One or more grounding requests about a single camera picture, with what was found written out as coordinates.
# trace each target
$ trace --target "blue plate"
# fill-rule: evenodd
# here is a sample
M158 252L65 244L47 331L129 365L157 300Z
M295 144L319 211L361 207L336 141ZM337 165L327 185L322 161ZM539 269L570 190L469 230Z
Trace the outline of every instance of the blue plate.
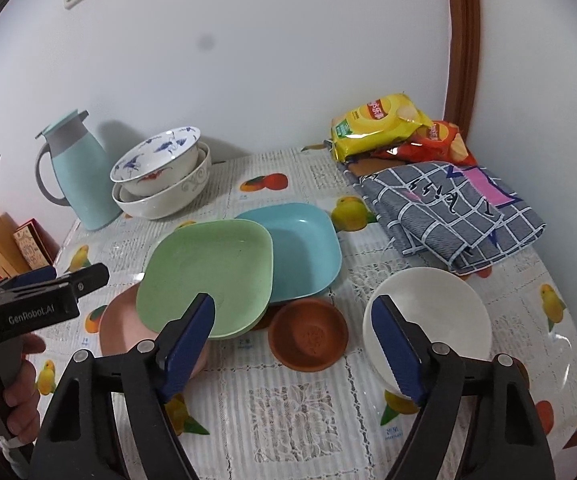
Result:
M331 285L342 267L342 251L331 219L310 204L252 209L237 218L258 222L273 239L271 303L312 296Z

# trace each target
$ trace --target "tablecloth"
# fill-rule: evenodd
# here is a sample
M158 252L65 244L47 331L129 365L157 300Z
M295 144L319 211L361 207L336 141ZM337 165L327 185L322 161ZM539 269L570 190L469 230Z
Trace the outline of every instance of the tablecloth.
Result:
M268 176L268 187L261 186L261 176ZM80 300L79 318L40 331L48 348L33 357L36 367L52 359L59 379L77 349L100 355L98 314L142 279L153 245L179 224L231 218L284 202L312 203L333 213L347 202L340 201L345 196L355 193L327 150L280 150L213 165L203 193L172 218L147 221L123 215L97 232L76 222L60 250L58 272L65 272L73 259L103 262L110 280ZM347 232L342 226L338 233L342 270L323 292L349 327L349 344L336 364L315 373L290 370L270 352L265 330L211 343L205 370L184 392L189 413L210 434L180 437L200 478L380 479L389 471L415 416L398 415L380 426L386 403L362 348L363 311L374 288L394 272L441 263L428 253L403 258L388 248L388 237L370 216L352 229L358 227ZM549 444L557 453L577 428L577 331L568 310L550 330L540 296L543 284L558 294L557 287L533 248L496 264L490 276L473 275L467 283L491 319L491 356L507 352L526 366L531 394L545 409ZM42 415L49 400L41 399ZM127 466L133 479L143 478L122 397L115 396L114 404ZM464 399L439 478L453 478L471 410Z

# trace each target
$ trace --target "metal bolt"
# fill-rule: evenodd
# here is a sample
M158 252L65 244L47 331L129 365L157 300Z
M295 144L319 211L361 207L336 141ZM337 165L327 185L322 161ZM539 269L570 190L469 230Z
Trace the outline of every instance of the metal bolt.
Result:
M86 350L78 350L73 354L73 361L76 363L81 363L88 359L88 352Z
M144 339L137 343L137 351L140 352L140 354L146 354L152 351L153 348L155 348L155 343L150 339Z
M451 347L446 343L433 343L431 348L436 354L446 355L451 351Z
M502 366L513 366L513 358L507 354L500 354L497 357L497 361Z

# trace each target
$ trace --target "green tray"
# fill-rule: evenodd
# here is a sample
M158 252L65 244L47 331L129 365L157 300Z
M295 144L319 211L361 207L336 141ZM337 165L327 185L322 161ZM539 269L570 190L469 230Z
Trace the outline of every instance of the green tray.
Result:
M249 220L184 226L161 241L137 292L142 323L161 332L178 319L199 292L215 301L209 339L247 332L266 312L273 282L273 242Z

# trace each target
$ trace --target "white bowl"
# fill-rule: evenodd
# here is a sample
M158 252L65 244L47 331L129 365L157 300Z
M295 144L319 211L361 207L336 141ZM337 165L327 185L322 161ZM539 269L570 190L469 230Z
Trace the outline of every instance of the white bowl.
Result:
M198 142L200 156L195 170L167 189L140 198L132 195L122 184L113 186L113 200L131 216L155 220L172 215L190 204L206 187L211 166L210 150L203 142Z
M192 126L162 132L124 154L110 179L136 196L151 196L181 181L198 161L200 130Z
M377 376L388 391L405 397L393 376L371 323L373 301L390 296L407 321L420 325L431 343L443 342L462 357L487 360L493 334L480 297L466 282L445 270L413 267L384 280L364 311L364 348Z

